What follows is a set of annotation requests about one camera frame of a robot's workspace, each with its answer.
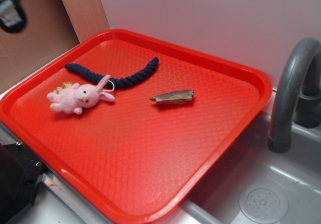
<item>gray faucet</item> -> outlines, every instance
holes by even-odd
[[[293,49],[277,88],[268,146],[284,153],[291,146],[292,122],[313,128],[321,123],[321,44],[301,40]]]

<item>drain cover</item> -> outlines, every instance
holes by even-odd
[[[269,183],[254,183],[240,195],[240,208],[250,220],[272,224],[287,213],[288,202],[284,192]]]

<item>sink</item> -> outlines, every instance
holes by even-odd
[[[187,197],[207,223],[321,223],[321,135],[293,124],[291,149],[274,153],[269,121],[261,112]]]

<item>braided rope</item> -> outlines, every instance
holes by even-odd
[[[145,81],[148,77],[150,77],[157,69],[159,59],[154,57],[144,69],[140,70],[139,72],[133,74],[132,76],[128,76],[126,78],[110,78],[115,85],[116,89],[121,88],[129,88],[138,83]],[[65,68],[79,74],[80,76],[86,78],[88,81],[98,84],[98,82],[103,78],[104,75],[99,73],[95,73],[90,71],[88,68],[85,68],[77,63],[67,63]],[[108,82],[106,87],[112,88],[112,84]]]

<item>pink plush bunny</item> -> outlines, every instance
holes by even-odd
[[[104,76],[97,86],[91,84],[80,85],[75,83],[69,88],[63,89],[59,94],[50,92],[47,95],[52,104],[50,108],[56,112],[65,112],[66,114],[82,114],[82,108],[89,108],[95,106],[98,101],[114,101],[115,97],[108,91],[103,90],[103,87],[108,83],[109,75]]]

